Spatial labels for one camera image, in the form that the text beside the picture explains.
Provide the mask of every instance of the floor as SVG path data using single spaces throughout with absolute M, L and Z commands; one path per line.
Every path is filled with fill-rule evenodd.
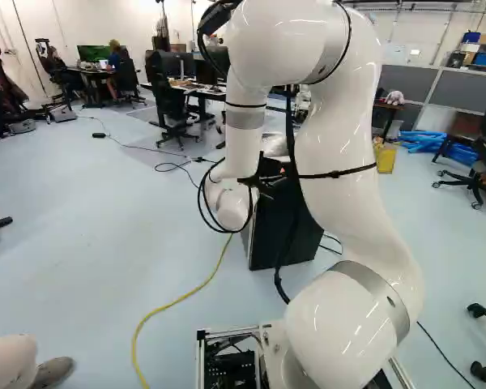
M 40 124 L 0 141 L 0 216 L 15 219 L 0 244 L 0 336 L 35 334 L 40 361 L 74 357 L 77 370 L 62 389 L 139 387 L 130 364 L 135 326 L 203 281 L 227 238 L 204 226 L 183 172 L 153 169 L 184 156 L 91 137 L 104 124 L 121 143 L 153 147 L 160 130 L 142 118 L 151 110 L 126 113 L 85 109 L 80 116 L 102 123 Z M 283 119 L 267 111 L 267 128 L 281 130 Z M 204 140 L 186 143 L 183 154 L 221 156 L 211 151 L 217 136 L 214 128 L 204 130 Z M 173 145 L 163 150 L 181 154 Z M 380 185 L 394 224 L 423 268 L 427 297 L 420 321 L 471 378 L 472 361 L 486 364 L 486 320 L 475 321 L 464 310 L 474 301 L 486 305 L 486 205 L 477 212 L 466 190 L 433 189 L 442 165 L 430 160 L 400 149 L 394 174 L 381 175 Z M 187 169 L 199 182 L 207 164 Z M 294 295 L 338 260 L 320 250 L 312 263 L 284 268 L 285 289 Z M 283 312 L 272 272 L 248 271 L 236 236 L 207 288 L 147 323 L 140 365 L 153 387 L 193 387 L 197 329 L 254 325 Z M 400 346 L 399 359 L 418 388 L 467 387 L 419 328 Z

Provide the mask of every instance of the blue object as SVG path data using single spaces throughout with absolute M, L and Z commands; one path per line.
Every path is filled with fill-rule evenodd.
M 486 53 L 477 53 L 473 63 L 476 65 L 486 66 Z
M 407 148 L 411 154 L 415 152 L 434 154 L 439 150 L 445 138 L 446 134 L 434 131 L 401 131 L 398 137 L 402 146 Z M 460 143 L 453 143 L 446 156 L 466 166 L 472 166 L 478 159 L 478 154 L 474 149 Z
M 111 53 L 108 57 L 108 64 L 118 70 L 121 67 L 121 56 L 118 53 Z
M 480 39 L 480 32 L 465 32 L 463 43 L 477 43 Z

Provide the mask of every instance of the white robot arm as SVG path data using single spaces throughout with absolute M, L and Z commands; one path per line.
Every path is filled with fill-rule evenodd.
M 420 269 L 387 216 L 371 144 L 381 47 L 360 13 L 329 0 L 244 0 L 226 42 L 227 154 L 206 180 L 207 203 L 226 229 L 249 215 L 266 97 L 273 85 L 309 84 L 312 107 L 295 142 L 296 167 L 313 218 L 335 233 L 344 261 L 288 305 L 288 340 L 321 389 L 359 389 L 381 369 L 420 314 Z M 340 177 L 310 177 L 358 169 Z M 252 191 L 256 203 L 258 191 Z

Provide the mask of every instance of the yellow cable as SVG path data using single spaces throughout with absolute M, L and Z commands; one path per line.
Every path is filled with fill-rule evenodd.
M 220 255 L 220 259 L 218 260 L 218 263 L 216 264 L 216 267 L 214 268 L 214 270 L 212 271 L 211 275 L 207 277 L 207 279 L 205 281 L 203 281 L 199 286 L 197 286 L 196 288 L 194 288 L 193 290 L 191 290 L 190 292 L 184 294 L 183 296 L 179 297 L 178 299 L 176 299 L 175 301 L 173 302 L 170 302 L 169 304 L 165 305 L 165 306 L 161 306 L 159 308 L 156 308 L 155 310 L 152 310 L 149 314 L 147 314 L 141 321 L 140 323 L 138 324 L 137 328 L 135 329 L 135 333 L 133 334 L 133 337 L 131 338 L 131 363 L 133 364 L 133 367 L 135 368 L 135 371 L 137 372 L 137 375 L 139 377 L 139 380 L 140 380 L 140 383 L 142 384 L 143 388 L 144 389 L 149 389 L 149 385 L 147 384 L 146 382 L 146 379 L 144 378 L 144 375 L 143 375 L 143 372 L 140 370 L 140 366 L 139 366 L 139 363 L 137 362 L 137 338 L 139 337 L 139 333 L 141 332 L 141 330 L 143 329 L 144 327 L 144 324 L 146 324 L 146 322 L 152 318 L 153 316 L 155 316 L 156 314 L 158 314 L 159 312 L 162 312 L 168 308 L 171 308 L 172 306 L 175 306 L 176 304 L 178 304 L 179 302 L 182 302 L 184 301 L 186 298 L 188 297 L 191 297 L 193 296 L 196 292 L 199 292 L 200 290 L 202 290 L 207 284 L 209 284 L 209 282 L 211 282 L 211 280 L 214 278 L 214 276 L 216 275 L 216 272 L 218 271 L 218 269 L 220 268 L 220 265 L 221 265 L 221 261 L 223 260 L 224 256 L 225 256 L 225 252 L 227 251 L 227 247 L 228 247 L 228 243 L 230 243 L 232 239 L 232 234 L 230 237 L 228 237 L 228 240 L 227 242 L 225 243 L 225 246 L 224 246 L 224 249 L 221 250 L 221 255 Z

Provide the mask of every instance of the shoe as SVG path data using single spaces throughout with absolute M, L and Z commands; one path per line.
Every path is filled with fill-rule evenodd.
M 54 358 L 38 366 L 34 382 L 28 389 L 50 389 L 65 381 L 74 371 L 70 357 Z

